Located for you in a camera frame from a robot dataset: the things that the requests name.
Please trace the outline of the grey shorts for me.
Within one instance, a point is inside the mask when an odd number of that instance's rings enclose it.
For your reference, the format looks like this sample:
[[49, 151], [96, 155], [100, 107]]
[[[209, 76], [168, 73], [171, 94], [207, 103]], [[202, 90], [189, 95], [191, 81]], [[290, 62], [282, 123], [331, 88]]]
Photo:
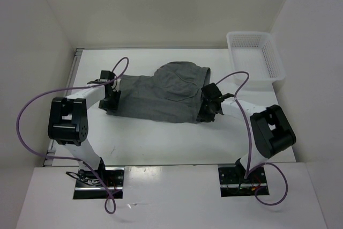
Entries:
[[170, 62], [152, 76], [124, 75], [118, 109], [108, 115], [169, 123], [196, 123], [202, 88], [211, 69], [192, 62]]

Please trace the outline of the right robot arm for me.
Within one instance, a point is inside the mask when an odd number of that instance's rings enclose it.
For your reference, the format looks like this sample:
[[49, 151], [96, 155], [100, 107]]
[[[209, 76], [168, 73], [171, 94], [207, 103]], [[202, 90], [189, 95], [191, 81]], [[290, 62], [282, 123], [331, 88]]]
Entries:
[[278, 105], [269, 107], [222, 94], [215, 83], [202, 88], [202, 105], [197, 121], [213, 122], [217, 114], [242, 120], [247, 127], [248, 153], [235, 162], [235, 176], [248, 182], [254, 170], [296, 143], [295, 133]]

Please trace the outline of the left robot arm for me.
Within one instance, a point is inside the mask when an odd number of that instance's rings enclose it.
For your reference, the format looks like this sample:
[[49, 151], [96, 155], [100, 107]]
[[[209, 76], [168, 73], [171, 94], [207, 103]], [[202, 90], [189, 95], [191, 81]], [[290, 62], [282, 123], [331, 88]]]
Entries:
[[79, 164], [79, 172], [67, 175], [88, 186], [106, 182], [107, 172], [100, 156], [93, 150], [87, 135], [87, 110], [96, 103], [104, 111], [117, 111], [121, 91], [116, 89], [116, 75], [101, 71], [100, 78], [90, 81], [87, 88], [51, 102], [48, 136], [63, 145]]

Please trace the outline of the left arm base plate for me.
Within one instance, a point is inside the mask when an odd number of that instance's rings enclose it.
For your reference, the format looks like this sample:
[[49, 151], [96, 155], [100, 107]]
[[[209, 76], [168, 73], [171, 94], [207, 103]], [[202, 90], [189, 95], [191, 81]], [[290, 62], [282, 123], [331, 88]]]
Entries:
[[[124, 167], [106, 167], [103, 173], [103, 183], [112, 193], [114, 199], [123, 198]], [[90, 171], [66, 172], [76, 180], [73, 199], [93, 200], [106, 199], [109, 195], [99, 179]]]

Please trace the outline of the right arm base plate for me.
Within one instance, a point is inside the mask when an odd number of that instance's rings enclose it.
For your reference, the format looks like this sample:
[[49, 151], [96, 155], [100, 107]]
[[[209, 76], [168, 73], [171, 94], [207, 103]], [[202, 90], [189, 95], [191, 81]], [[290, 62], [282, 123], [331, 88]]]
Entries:
[[263, 167], [251, 172], [245, 179], [238, 174], [234, 164], [219, 165], [218, 175], [221, 197], [245, 197], [269, 195], [267, 179]]

